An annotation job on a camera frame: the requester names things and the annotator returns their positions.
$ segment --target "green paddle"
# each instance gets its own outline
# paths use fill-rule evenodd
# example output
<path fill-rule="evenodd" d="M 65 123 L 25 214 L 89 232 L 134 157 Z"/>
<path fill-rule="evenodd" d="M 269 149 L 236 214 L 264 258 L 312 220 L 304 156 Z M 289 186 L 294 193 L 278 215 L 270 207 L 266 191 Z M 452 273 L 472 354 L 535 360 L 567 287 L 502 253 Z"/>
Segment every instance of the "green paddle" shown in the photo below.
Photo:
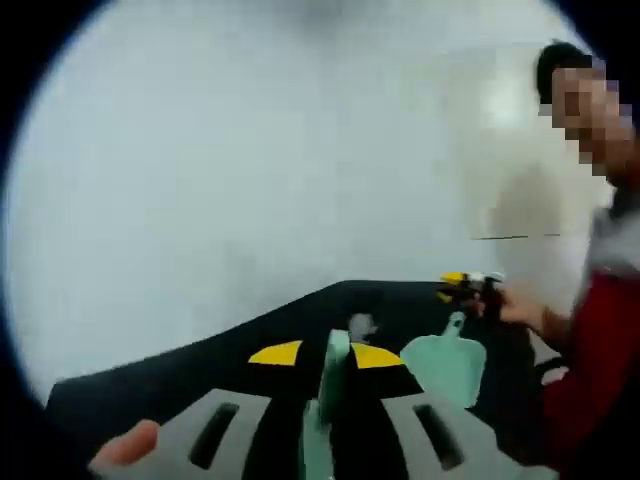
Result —
<path fill-rule="evenodd" d="M 400 358 L 425 392 L 469 408 L 478 399 L 487 352 L 475 340 L 459 337 L 465 318 L 462 312 L 452 313 L 442 336 L 413 339 Z"/>

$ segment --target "white wall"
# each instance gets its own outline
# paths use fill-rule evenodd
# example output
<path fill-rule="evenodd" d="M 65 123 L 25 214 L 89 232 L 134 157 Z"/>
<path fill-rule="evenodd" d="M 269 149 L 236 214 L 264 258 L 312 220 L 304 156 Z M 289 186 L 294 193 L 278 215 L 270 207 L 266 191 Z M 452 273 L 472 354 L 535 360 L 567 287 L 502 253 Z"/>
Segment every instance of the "white wall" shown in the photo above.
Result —
<path fill-rule="evenodd" d="M 14 152 L 8 289 L 38 397 L 343 279 L 503 270 L 567 308 L 584 229 L 470 240 L 464 138 L 429 74 L 552 38 L 572 35 L 535 0 L 99 12 L 52 66 Z"/>

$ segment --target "white backdrop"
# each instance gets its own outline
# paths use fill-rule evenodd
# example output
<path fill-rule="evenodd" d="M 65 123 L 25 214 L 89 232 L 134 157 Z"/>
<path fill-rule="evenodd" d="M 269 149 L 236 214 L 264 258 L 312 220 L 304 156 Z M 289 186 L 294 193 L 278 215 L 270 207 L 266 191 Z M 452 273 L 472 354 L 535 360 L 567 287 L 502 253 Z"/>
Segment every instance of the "white backdrop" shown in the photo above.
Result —
<path fill-rule="evenodd" d="M 567 309 L 604 190 L 530 108 L 552 38 L 575 41 L 535 0 L 98 12 L 13 155 L 6 288 L 38 398 L 344 279 L 502 270 Z"/>

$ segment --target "hand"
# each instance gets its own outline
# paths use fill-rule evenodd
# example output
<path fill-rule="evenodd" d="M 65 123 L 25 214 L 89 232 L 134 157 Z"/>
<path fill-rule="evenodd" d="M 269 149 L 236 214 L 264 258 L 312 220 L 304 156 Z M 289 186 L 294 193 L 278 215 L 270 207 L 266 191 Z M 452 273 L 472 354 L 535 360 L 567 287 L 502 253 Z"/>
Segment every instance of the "hand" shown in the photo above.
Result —
<path fill-rule="evenodd" d="M 500 320 L 505 323 L 519 323 L 527 325 L 533 330 L 539 331 L 542 328 L 542 320 L 545 306 L 520 295 L 510 288 L 499 289 L 502 294 L 502 309 L 500 310 Z M 478 302 L 478 315 L 482 317 L 484 304 Z"/>
<path fill-rule="evenodd" d="M 131 465 L 156 448 L 160 425 L 141 420 L 127 433 L 105 443 L 91 460 L 93 468 L 112 465 Z"/>

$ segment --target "table surface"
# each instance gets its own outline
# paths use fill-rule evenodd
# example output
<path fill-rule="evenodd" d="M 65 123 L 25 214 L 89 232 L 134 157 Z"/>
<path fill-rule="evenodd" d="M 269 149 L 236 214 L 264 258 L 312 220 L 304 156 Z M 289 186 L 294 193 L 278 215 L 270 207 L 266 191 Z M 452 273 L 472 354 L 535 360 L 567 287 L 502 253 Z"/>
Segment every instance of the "table surface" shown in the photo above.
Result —
<path fill-rule="evenodd" d="M 274 455 L 289 456 L 280 460 L 291 463 L 294 478 L 299 419 L 307 400 L 317 395 L 330 330 L 348 329 L 351 315 L 362 310 L 359 303 L 375 298 L 366 307 L 378 325 L 370 344 L 398 354 L 412 339 L 444 330 L 451 307 L 436 299 L 438 286 L 434 282 L 337 283 L 220 335 L 109 371 L 61 381 L 54 386 L 46 410 L 63 431 L 81 440 L 83 454 L 90 458 L 102 443 L 140 419 L 162 424 L 213 388 L 271 397 L 266 417 L 277 421 L 265 418 L 260 435 L 268 437 L 265 431 L 277 429 L 279 445 L 287 437 L 291 448 L 274 453 L 271 446 L 264 461 L 273 464 Z M 487 350 L 478 401 L 469 411 L 494 429 L 505 451 L 514 442 L 522 443 L 522 438 L 533 441 L 536 420 L 527 412 L 539 386 L 526 330 L 495 319 L 469 319 L 461 336 L 477 340 Z M 295 367 L 247 363 L 262 348 L 293 340 L 303 340 Z M 335 428 L 332 436 L 340 436 L 334 442 L 336 448 L 345 445 L 353 460 L 357 457 L 353 432 L 362 435 L 374 429 L 367 435 L 393 437 L 381 431 L 389 425 L 378 399 L 420 393 L 421 389 L 404 366 L 358 370 L 350 382 L 354 408 L 345 414 L 345 418 L 350 416 L 345 428 Z M 363 461 L 375 458 L 371 448 L 362 452 Z M 391 439 L 378 449 L 390 461 L 400 455 L 397 442 Z"/>

